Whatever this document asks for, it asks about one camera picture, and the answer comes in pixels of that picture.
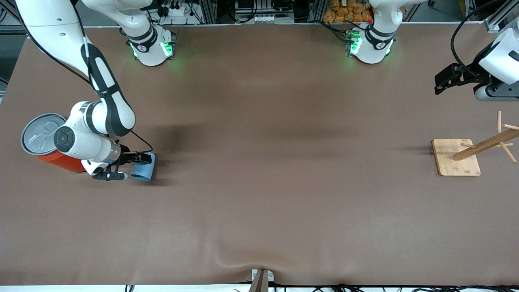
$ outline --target orange container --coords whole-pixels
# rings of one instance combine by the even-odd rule
[[[72,172],[83,172],[81,160],[67,156],[54,146],[54,132],[65,123],[64,116],[56,113],[43,114],[30,121],[23,129],[22,148],[38,160],[54,164]]]

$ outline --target brown table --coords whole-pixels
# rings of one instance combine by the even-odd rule
[[[469,285],[519,282],[517,173],[440,177],[431,140],[517,124],[519,103],[435,96],[455,25],[403,25],[380,64],[320,26],[187,28],[147,68],[116,29],[88,30],[158,155],[155,181],[94,181],[20,148],[33,117],[95,100],[31,41],[1,105],[0,284]],[[467,63],[495,35],[468,24]],[[134,150],[145,145],[132,137]]]

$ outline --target square wooden base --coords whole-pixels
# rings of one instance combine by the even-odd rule
[[[465,150],[460,144],[472,144],[470,139],[434,139],[432,147],[436,166],[441,176],[479,176],[480,165],[477,163],[476,155],[467,159],[456,161],[453,159],[455,153]]]

